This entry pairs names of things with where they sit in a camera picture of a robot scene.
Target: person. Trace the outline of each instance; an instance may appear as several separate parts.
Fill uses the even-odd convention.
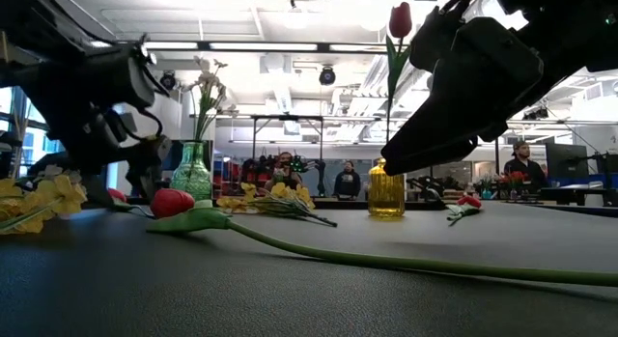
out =
[[[272,187],[277,183],[284,183],[291,189],[296,189],[296,186],[299,184],[302,185],[302,178],[300,175],[297,172],[293,172],[290,168],[292,159],[292,154],[288,152],[279,154],[279,157],[277,157],[277,162],[275,163],[272,178],[264,185],[266,190],[271,191]]]
[[[530,146],[528,143],[524,141],[515,143],[513,145],[513,156],[515,158],[504,165],[504,173],[523,173],[530,180],[532,188],[535,190],[548,185],[548,178],[539,163],[530,159]]]
[[[354,172],[354,163],[346,161],[343,172],[335,178],[334,194],[340,201],[355,201],[358,193],[360,193],[360,176]]]

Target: black robotic arm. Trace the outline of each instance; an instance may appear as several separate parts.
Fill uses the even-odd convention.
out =
[[[166,92],[148,69],[155,58],[144,40],[95,48],[91,41],[96,37],[55,0],[0,1],[0,30],[12,45],[39,60],[27,66],[5,61],[0,87],[21,87],[49,125],[48,138],[66,148],[45,162],[97,175],[104,164],[127,160],[127,179],[144,197],[152,197],[155,184],[146,182],[156,179],[170,141],[147,110],[155,101],[155,87]],[[158,132],[147,138],[132,134],[112,109],[117,103],[153,118]],[[128,136],[139,139],[138,144],[121,148]]]
[[[490,17],[462,19],[470,0],[431,12],[410,62],[433,73],[429,98],[384,146],[387,174],[462,159],[574,72],[618,68],[618,0],[498,0],[522,11],[518,31]]]

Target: yellow glass vase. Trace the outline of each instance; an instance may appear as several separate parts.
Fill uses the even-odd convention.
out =
[[[384,172],[384,158],[369,171],[369,214],[376,217],[400,217],[406,211],[404,175],[389,177]]]

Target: vase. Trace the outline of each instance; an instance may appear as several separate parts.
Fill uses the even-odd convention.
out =
[[[212,196],[211,172],[204,164],[204,142],[183,142],[183,161],[174,171],[171,188],[185,191],[196,201]]]
[[[384,158],[369,171],[369,214],[376,217],[400,217],[406,211],[404,176],[389,177],[384,172]]]
[[[481,193],[481,198],[483,198],[483,199],[491,199],[492,198],[492,192],[489,191],[488,189],[484,189],[483,192]]]

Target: red tulip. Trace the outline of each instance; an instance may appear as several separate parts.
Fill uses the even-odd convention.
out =
[[[115,188],[108,188],[107,192],[109,192],[109,195],[112,198],[115,198],[115,199],[117,199],[119,201],[123,201],[123,202],[126,203],[126,196],[125,196],[125,194],[123,192],[121,192],[121,191],[119,191],[119,190],[117,190]]]
[[[476,198],[472,197],[472,196],[464,196],[462,198],[460,198],[459,201],[457,201],[457,204],[462,206],[462,205],[470,205],[474,208],[478,208],[481,209],[481,201],[477,200]]]
[[[412,17],[409,12],[409,4],[404,2],[390,11],[388,29],[394,38],[405,38],[412,30]]]
[[[151,211],[154,217],[174,216],[190,210],[195,206],[193,197],[174,188],[162,188],[156,192],[151,201]]]

